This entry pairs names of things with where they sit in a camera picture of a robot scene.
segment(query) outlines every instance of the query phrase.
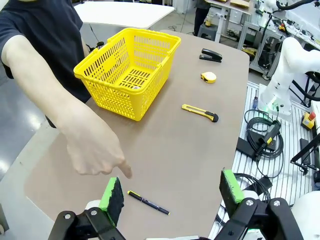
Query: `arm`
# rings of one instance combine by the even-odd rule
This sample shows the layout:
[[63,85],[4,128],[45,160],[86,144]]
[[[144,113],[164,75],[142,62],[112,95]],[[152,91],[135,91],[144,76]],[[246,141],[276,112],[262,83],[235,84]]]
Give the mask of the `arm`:
[[131,177],[131,168],[115,133],[63,88],[24,36],[13,36],[5,43],[1,59],[25,94],[65,135],[71,161],[80,174],[109,174],[119,167]]

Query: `green gripper pad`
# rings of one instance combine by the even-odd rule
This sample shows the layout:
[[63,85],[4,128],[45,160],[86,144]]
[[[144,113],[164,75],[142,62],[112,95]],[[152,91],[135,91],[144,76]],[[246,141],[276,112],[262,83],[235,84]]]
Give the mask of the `green gripper pad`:
[[99,208],[106,212],[116,227],[121,209],[124,207],[124,195],[118,177],[111,177],[101,198]]

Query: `black t-shirt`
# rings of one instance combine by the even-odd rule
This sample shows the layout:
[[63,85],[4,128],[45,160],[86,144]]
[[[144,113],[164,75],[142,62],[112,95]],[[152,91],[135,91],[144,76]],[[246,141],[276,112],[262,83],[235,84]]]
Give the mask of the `black t-shirt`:
[[[62,86],[85,103],[90,94],[73,71],[85,57],[82,24],[71,0],[9,0],[0,12],[0,56],[10,38],[25,36]],[[12,79],[10,69],[5,65],[4,68]]]

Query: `black bracket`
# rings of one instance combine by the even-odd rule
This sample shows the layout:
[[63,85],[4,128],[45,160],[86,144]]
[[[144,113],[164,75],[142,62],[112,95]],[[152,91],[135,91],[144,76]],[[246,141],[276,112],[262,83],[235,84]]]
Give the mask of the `black bracket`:
[[214,240],[240,240],[248,229],[260,229],[266,240],[304,239],[283,198],[273,198],[268,204],[245,198]]
[[106,212],[92,207],[76,215],[63,211],[57,216],[48,240],[126,240],[110,222]]

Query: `wrist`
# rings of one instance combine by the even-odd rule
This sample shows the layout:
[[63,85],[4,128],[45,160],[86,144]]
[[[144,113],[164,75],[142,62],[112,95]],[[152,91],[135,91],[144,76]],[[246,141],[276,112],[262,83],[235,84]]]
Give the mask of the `wrist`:
[[52,122],[64,135],[68,135],[71,132],[74,134],[73,129],[76,129],[80,122],[85,121],[90,111],[92,112],[88,106],[73,97],[73,99],[63,104],[63,107],[59,109],[56,115],[55,122]]

